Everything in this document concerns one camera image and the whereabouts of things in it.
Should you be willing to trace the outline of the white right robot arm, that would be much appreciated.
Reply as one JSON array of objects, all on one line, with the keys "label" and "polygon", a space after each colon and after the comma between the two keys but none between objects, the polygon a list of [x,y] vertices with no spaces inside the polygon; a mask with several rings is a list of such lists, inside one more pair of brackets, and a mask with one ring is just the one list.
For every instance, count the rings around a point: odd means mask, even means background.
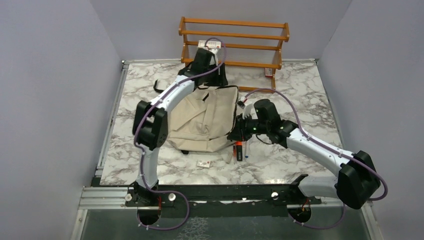
[{"label": "white right robot arm", "polygon": [[266,135],[272,144],[305,155],[328,169],[333,176],[306,176],[288,190],[289,199],[300,204],[308,197],[337,198],[352,209],[360,209],[381,186],[371,156],[353,153],[315,138],[299,124],[281,119],[270,100],[248,104],[234,119],[227,139],[246,142],[254,135]]}]

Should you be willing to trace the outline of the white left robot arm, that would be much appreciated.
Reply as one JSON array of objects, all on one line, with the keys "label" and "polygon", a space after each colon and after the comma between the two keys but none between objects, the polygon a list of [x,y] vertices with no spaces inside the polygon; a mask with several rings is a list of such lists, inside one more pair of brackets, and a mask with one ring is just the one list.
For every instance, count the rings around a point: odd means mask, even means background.
[{"label": "white left robot arm", "polygon": [[137,184],[142,187],[138,199],[144,205],[157,200],[154,186],[158,183],[157,166],[160,147],[168,137],[170,112],[197,87],[216,81],[223,61],[217,54],[225,52],[220,48],[199,48],[194,60],[180,70],[173,83],[149,102],[140,101],[134,117],[133,144],[140,150]]}]

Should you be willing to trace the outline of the beige canvas backpack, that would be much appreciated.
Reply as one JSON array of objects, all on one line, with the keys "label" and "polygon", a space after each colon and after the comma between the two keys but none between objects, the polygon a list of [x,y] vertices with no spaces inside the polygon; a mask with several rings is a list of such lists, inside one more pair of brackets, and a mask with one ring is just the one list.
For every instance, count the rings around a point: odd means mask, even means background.
[{"label": "beige canvas backpack", "polygon": [[171,111],[167,142],[177,150],[213,153],[233,144],[239,88],[236,85],[198,88]]}]

